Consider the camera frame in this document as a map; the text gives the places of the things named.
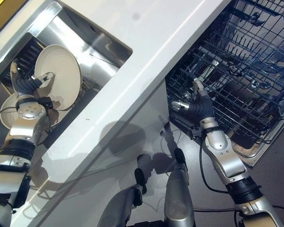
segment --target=stainless steel sink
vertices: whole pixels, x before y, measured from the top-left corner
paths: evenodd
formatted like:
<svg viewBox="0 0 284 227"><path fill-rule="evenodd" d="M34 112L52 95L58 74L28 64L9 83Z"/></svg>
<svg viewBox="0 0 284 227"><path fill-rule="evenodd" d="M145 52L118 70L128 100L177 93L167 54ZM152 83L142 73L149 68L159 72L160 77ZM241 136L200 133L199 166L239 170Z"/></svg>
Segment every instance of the stainless steel sink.
<svg viewBox="0 0 284 227"><path fill-rule="evenodd" d="M48 45L68 49L80 66L83 86L73 109L53 132L51 142L119 70L132 50L79 13L57 1L47 0L0 51L0 83L10 91L10 63L20 59L23 77L34 74L38 54Z"/></svg>
<svg viewBox="0 0 284 227"><path fill-rule="evenodd" d="M0 51L1 68L2 63L9 65L8 54L26 33L45 46L59 44L70 50L80 65L83 78L100 87L132 54L130 48L82 15L59 2L46 1Z"/></svg>

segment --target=drying rack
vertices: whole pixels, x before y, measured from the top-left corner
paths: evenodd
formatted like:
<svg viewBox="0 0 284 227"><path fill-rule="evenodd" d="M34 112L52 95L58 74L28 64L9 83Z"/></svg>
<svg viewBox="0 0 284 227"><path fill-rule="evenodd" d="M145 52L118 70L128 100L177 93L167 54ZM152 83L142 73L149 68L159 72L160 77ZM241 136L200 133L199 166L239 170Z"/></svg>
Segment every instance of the drying rack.
<svg viewBox="0 0 284 227"><path fill-rule="evenodd" d="M284 128L284 0L232 1L166 76L170 120L191 137L170 103L193 102L193 77L233 142L271 144Z"/></svg>

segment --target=dish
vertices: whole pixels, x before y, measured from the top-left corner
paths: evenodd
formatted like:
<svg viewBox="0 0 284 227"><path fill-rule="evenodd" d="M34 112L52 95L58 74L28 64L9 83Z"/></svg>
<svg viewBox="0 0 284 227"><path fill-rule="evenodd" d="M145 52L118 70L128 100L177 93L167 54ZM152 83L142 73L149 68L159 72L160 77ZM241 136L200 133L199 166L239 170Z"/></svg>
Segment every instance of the dish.
<svg viewBox="0 0 284 227"><path fill-rule="evenodd" d="M4 108L7 107L16 106L16 102L17 102L17 96L16 94L12 94L10 97L8 97L5 100L0 110L3 110ZM64 110L64 111L54 110L54 109L48 110L48 115L51 120L51 126L53 127L56 124L58 124L69 111L70 110ZM8 129L12 127L13 123L17 118L18 118L18 113L16 109L8 109L0 113L0 120L2 124Z"/></svg>
<svg viewBox="0 0 284 227"><path fill-rule="evenodd" d="M38 89L39 96L49 96L56 110L71 107L82 85L82 76L76 58L62 46L45 47L35 64L35 78L49 72L54 76L46 86Z"/></svg>

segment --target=cable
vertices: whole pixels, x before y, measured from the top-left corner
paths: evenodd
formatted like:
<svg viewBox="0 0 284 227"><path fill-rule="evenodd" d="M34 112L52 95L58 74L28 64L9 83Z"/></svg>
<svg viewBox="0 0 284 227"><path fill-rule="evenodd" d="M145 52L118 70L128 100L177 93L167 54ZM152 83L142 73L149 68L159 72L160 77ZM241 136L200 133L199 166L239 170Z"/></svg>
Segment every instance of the cable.
<svg viewBox="0 0 284 227"><path fill-rule="evenodd" d="M0 113L2 113L2 112L5 111L5 110L8 110L8 109L15 109L15 107L7 107L7 108L4 108L4 109L0 110Z"/></svg>
<svg viewBox="0 0 284 227"><path fill-rule="evenodd" d="M275 207L275 208L280 208L280 209L283 209L283 210L284 210L284 207L281 207L281 206L273 205L273 207Z"/></svg>
<svg viewBox="0 0 284 227"><path fill-rule="evenodd" d="M235 209L223 209L223 210L194 210L194 212L204 212L204 213L222 213L222 212L233 212Z"/></svg>
<svg viewBox="0 0 284 227"><path fill-rule="evenodd" d="M233 214L233 220L234 220L234 222L235 222L235 226L236 227L239 227L238 226L238 223L237 223L237 211L235 210L235 212L234 212L234 214Z"/></svg>
<svg viewBox="0 0 284 227"><path fill-rule="evenodd" d="M206 185L206 187L213 191L213 192L218 192L218 193L224 193L224 194L229 194L227 191L220 191L220 190L217 190L217 189L213 189L212 187L210 187L206 180L205 180L205 176L204 176L204 171L203 171L203 164L202 164L202 141L200 143L200 151L199 151L199 161L200 161L200 169L201 169L201 175L202 175L202 179L203 179L203 182L204 184Z"/></svg>

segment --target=robotic arm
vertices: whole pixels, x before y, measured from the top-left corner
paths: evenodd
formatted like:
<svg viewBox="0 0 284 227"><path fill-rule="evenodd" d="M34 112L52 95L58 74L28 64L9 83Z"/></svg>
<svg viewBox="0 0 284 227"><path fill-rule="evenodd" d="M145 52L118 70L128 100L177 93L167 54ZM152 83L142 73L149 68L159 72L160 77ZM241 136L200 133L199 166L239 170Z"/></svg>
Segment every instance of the robotic arm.
<svg viewBox="0 0 284 227"><path fill-rule="evenodd" d="M230 138L215 120L211 100L199 79L194 79L196 103L173 102L173 108L189 118L198 119L203 133L205 153L232 197L235 208L243 216L243 226L283 227L274 208L249 175L247 168L233 151Z"/></svg>
<svg viewBox="0 0 284 227"><path fill-rule="evenodd" d="M17 94L18 118L0 148L0 227L9 227L13 209L26 201L31 180L27 173L41 131L48 122L46 110L52 108L49 98L36 99L33 92L53 75L23 80L13 61L10 76Z"/></svg>

